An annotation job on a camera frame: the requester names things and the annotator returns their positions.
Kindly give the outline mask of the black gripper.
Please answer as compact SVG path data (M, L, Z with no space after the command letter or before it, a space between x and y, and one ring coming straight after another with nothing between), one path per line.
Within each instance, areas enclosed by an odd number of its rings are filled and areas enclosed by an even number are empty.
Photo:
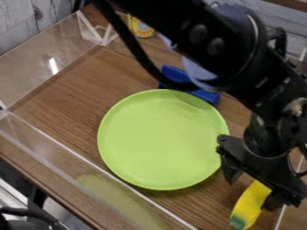
M307 199L307 183L303 180L307 170L293 170L289 152L277 157L263 157L249 151L241 138L228 135L218 135L217 143L216 152L228 184L233 184L247 173L271 189L263 210L273 212L284 205L297 207Z

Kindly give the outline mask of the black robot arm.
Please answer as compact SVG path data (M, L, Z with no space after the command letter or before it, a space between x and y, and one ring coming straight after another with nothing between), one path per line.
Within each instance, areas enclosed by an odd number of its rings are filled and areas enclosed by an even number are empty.
M307 78L285 59L287 35L267 30L253 11L240 5L209 6L204 0L106 0L108 20L140 65L157 79L161 72L116 15L122 8L168 40L200 73L177 90L197 88L233 96L251 111L241 137L218 136L217 152L227 181L249 174L269 189L263 209L299 206L307 182L289 164L289 152L307 145Z

